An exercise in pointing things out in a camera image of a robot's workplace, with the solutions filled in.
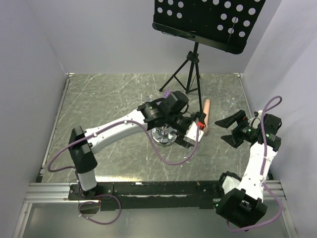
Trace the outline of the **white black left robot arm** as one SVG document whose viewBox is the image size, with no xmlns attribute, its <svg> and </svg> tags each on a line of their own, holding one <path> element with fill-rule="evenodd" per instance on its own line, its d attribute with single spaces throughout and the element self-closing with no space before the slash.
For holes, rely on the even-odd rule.
<svg viewBox="0 0 317 238">
<path fill-rule="evenodd" d="M 95 154 L 107 146 L 128 136 L 144 132 L 146 135 L 157 127 L 169 126 L 174 130 L 176 142 L 191 147 L 187 139 L 199 143 L 204 124 L 198 121 L 200 113 L 186 117 L 189 99 L 180 91 L 168 96 L 145 102 L 127 115 L 94 128 L 76 127 L 69 140 L 69 153 L 73 160 L 80 193 L 86 199 L 93 199 L 98 193 L 95 168 L 98 163 Z"/>
</svg>

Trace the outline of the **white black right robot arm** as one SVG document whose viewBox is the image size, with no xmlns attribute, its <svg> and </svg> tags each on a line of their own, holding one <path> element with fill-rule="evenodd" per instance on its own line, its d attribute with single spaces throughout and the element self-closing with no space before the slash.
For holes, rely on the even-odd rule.
<svg viewBox="0 0 317 238">
<path fill-rule="evenodd" d="M 216 185 L 221 197 L 215 205 L 216 213 L 239 228 L 255 225 L 267 211 L 264 204 L 264 183 L 272 160 L 281 146 L 277 132 L 282 125 L 279 117 L 265 114 L 260 123 L 253 127 L 244 110 L 218 120 L 217 126 L 229 128 L 237 126 L 230 135 L 221 139 L 230 146 L 238 148 L 244 141 L 251 144 L 250 157 L 242 177 L 225 172 Z"/>
</svg>

